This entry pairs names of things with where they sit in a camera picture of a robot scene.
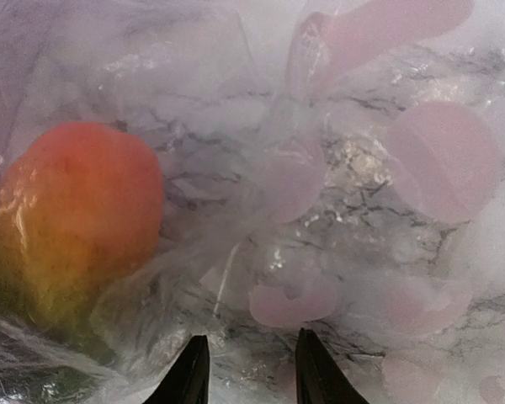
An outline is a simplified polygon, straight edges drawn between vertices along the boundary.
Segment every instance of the black tip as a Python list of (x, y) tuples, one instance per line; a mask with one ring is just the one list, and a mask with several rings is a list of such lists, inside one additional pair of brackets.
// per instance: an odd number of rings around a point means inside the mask
[(300, 331), (295, 369), (298, 404), (369, 404), (311, 330)]
[(144, 404), (207, 404), (210, 384), (208, 338), (192, 337)]

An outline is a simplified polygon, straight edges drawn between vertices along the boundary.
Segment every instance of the black prong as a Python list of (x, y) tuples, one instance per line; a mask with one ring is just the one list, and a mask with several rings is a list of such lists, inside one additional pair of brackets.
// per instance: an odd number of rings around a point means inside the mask
[(295, 350), (295, 373), (298, 404), (369, 404), (311, 330), (300, 331)]
[(208, 338), (192, 337), (144, 404), (207, 404), (210, 385)]

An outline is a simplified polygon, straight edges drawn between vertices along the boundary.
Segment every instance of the pink petal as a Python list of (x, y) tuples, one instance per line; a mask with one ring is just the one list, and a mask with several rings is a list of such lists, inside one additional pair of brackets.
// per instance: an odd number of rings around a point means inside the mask
[(479, 394), (486, 404), (502, 404), (505, 389), (499, 384), (500, 376), (488, 376), (479, 383)]
[[(342, 15), (314, 13), (298, 28), (293, 53), (322, 40), (330, 60), (316, 72), (316, 85), (329, 89), (342, 74), (389, 49), (451, 31), (469, 18), (473, 7), (474, 0), (373, 0)], [(290, 75), (300, 63), (290, 55)]]
[(431, 402), (443, 379), (442, 364), (437, 353), (388, 353), (382, 362), (385, 387), (400, 404)]
[(385, 135), (399, 196), (438, 221), (474, 218), (498, 184), (501, 155), (481, 119), (462, 105), (432, 102), (401, 114)]
[(303, 216), (318, 200), (327, 166), (316, 139), (295, 139), (274, 151), (264, 172), (268, 202), (277, 223)]
[(465, 314), (471, 298), (469, 287), (458, 282), (434, 285), (407, 278), (390, 290), (386, 305), (389, 323), (406, 334), (438, 332)]
[(329, 279), (316, 279), (303, 294), (289, 299), (284, 287), (255, 286), (249, 300), (252, 317), (269, 327), (295, 327), (320, 320), (337, 307), (338, 289)]

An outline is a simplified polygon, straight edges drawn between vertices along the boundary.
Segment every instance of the clear plastic bag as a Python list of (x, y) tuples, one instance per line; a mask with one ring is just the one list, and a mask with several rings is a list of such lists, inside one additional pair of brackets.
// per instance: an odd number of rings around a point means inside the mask
[(157, 255), (91, 349), (0, 313), (0, 400), (140, 402), (204, 333), (213, 402), (291, 401), (306, 325), (370, 402), (505, 402), (505, 3), (0, 1), (0, 181), (68, 120), (156, 153)]
[[(256, 151), (230, 120), (209, 127), (205, 117), (222, 99), (262, 91), (239, 18), (224, 8), (0, 1), (0, 193), (12, 163), (68, 121), (140, 137), (165, 177), (157, 255), (100, 290), (83, 326), (42, 325), (29, 299), (17, 307), (30, 286), (13, 285), (6, 279), (16, 275), (0, 268), (0, 301), (19, 301), (12, 310), (0, 304), (0, 401), (121, 398), (158, 382), (190, 335), (203, 332), (215, 303), (195, 284), (267, 218), (245, 158)], [(16, 215), (29, 220), (20, 208)], [(64, 261), (57, 270), (66, 273)]]

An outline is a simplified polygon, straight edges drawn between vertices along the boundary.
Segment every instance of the plastic wrap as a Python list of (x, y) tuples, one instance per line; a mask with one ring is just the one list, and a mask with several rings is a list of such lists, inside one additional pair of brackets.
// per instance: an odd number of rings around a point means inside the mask
[(214, 403), (291, 401), (306, 325), (370, 402), (505, 402), (498, 9), (0, 1), (0, 183), (82, 120), (140, 137), (165, 188), (90, 344), (0, 312), (0, 401), (140, 402), (193, 333)]
[[(229, 33), (233, 44), (223, 44)], [(0, 195), (13, 162), (42, 133), (69, 121), (140, 137), (157, 156), (165, 188), (156, 256), (100, 290), (74, 327), (51, 318), (58, 300), (45, 308), (50, 318), (35, 318), (37, 302), (23, 296), (39, 286), (27, 274), (26, 284), (8, 280), (16, 275), (0, 266), (0, 401), (109, 402), (158, 382), (189, 336), (204, 330), (214, 303), (186, 285), (224, 260), (268, 213), (245, 158), (256, 151), (230, 121), (201, 133), (194, 119), (204, 125), (222, 99), (261, 92), (262, 85), (239, 18), (223, 8), (0, 1)], [(16, 199), (29, 195), (18, 190)], [(34, 203), (12, 203), (0, 210), (15, 209), (13, 228), (36, 242), (23, 223), (44, 201), (36, 195)], [(220, 229), (225, 235), (213, 237)], [(64, 282), (66, 257), (64, 268), (53, 267)]]

